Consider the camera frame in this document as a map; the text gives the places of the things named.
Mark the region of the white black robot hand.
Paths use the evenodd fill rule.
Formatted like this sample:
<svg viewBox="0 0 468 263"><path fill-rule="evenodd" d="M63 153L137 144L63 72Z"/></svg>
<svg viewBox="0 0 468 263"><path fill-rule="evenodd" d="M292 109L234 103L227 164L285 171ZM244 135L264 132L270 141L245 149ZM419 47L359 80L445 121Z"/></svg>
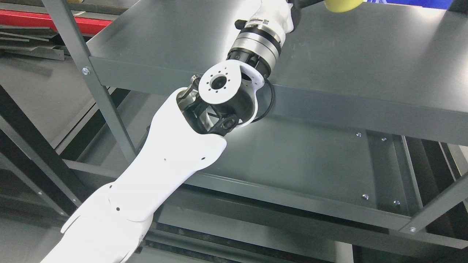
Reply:
<svg viewBox="0 0 468 263"><path fill-rule="evenodd" d="M299 26L302 9L323 2L322 0L262 0L260 7L248 20L234 22L238 30L257 27L271 35L284 38Z"/></svg>

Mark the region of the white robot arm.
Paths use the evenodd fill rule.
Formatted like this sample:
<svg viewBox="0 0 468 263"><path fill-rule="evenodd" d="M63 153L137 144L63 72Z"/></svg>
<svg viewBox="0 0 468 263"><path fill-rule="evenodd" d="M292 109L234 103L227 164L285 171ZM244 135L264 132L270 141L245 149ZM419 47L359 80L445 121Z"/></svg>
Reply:
<svg viewBox="0 0 468 263"><path fill-rule="evenodd" d="M262 118L256 93L276 65L286 33L252 21L242 26L227 60L193 76L159 107L133 162L72 214L42 262L125 263L157 209L218 160L227 147L225 136Z"/></svg>

